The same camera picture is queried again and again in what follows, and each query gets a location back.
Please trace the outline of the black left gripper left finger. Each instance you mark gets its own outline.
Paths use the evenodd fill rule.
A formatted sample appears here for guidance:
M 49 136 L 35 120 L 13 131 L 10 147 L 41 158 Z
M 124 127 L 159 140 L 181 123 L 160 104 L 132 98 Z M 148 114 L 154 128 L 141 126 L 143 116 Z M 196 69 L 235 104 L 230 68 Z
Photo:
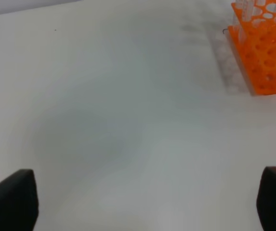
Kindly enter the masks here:
M 38 208 L 33 170 L 20 169 L 0 182 L 0 231 L 32 231 Z

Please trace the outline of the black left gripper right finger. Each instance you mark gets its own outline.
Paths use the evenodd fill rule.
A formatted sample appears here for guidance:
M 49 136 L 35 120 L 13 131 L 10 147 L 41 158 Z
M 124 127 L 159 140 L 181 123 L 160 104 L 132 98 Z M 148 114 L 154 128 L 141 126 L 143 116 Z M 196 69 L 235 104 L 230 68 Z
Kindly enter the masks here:
M 276 167 L 263 170 L 256 207 L 262 229 L 276 231 Z

